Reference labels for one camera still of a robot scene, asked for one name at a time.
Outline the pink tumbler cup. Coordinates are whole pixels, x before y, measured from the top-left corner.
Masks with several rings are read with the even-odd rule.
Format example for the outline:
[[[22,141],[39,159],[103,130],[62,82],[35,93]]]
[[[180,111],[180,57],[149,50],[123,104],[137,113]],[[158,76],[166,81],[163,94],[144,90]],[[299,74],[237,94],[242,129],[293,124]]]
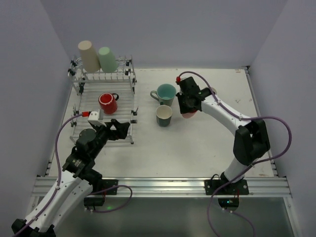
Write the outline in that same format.
[[[196,114],[196,112],[194,112],[194,113],[185,113],[185,114],[182,114],[182,117],[185,118],[185,119],[189,119],[189,118],[192,118],[195,114]]]

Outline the red mug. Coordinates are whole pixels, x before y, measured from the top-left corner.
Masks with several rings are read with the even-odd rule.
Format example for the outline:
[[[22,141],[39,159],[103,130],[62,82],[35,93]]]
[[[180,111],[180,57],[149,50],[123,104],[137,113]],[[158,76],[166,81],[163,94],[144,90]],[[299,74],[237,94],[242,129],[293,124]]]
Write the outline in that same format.
[[[117,111],[118,99],[119,95],[117,93],[103,93],[99,96],[98,103],[100,105],[100,108],[103,110],[104,114],[110,115]]]

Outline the sage green mug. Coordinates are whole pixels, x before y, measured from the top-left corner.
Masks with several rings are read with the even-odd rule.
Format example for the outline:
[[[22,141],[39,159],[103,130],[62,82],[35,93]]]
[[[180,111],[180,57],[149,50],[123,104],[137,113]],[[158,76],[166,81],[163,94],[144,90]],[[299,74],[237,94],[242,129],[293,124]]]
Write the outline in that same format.
[[[152,90],[150,92],[150,96],[159,103],[163,103],[164,105],[171,107],[176,93],[176,88],[173,85],[165,83],[160,85],[157,90]]]

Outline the dark green mug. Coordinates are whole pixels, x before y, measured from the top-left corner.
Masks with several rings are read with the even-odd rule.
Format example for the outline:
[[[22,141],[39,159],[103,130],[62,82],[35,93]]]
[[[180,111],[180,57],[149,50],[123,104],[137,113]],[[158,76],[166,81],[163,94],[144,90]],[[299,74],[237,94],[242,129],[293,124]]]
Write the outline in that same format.
[[[156,120],[160,127],[169,126],[172,118],[172,109],[167,105],[160,105],[156,109]]]

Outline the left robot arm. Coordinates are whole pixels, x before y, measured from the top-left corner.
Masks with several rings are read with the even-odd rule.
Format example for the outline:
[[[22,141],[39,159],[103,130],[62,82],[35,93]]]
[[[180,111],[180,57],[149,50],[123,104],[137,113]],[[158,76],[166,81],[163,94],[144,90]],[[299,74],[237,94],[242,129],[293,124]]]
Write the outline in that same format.
[[[89,121],[67,157],[58,165],[55,183],[38,206],[25,218],[16,219],[11,228],[16,237],[54,237],[58,225],[87,196],[103,196],[116,191],[120,185],[103,185],[100,173],[93,170],[95,159],[108,141],[125,139],[129,122]]]

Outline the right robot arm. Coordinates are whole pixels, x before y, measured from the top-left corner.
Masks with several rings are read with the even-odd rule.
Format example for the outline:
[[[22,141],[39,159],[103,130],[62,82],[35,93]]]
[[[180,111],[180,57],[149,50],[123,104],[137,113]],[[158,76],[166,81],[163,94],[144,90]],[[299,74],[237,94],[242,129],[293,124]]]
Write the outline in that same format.
[[[203,112],[215,118],[234,135],[234,158],[219,180],[210,180],[210,188],[216,190],[223,185],[218,194],[235,193],[237,188],[243,186],[244,175],[238,177],[238,174],[271,147],[265,122],[237,114],[236,110],[221,102],[214,91],[209,88],[200,89],[193,77],[177,77],[176,84],[180,86],[176,97],[184,118],[191,118],[198,111]]]

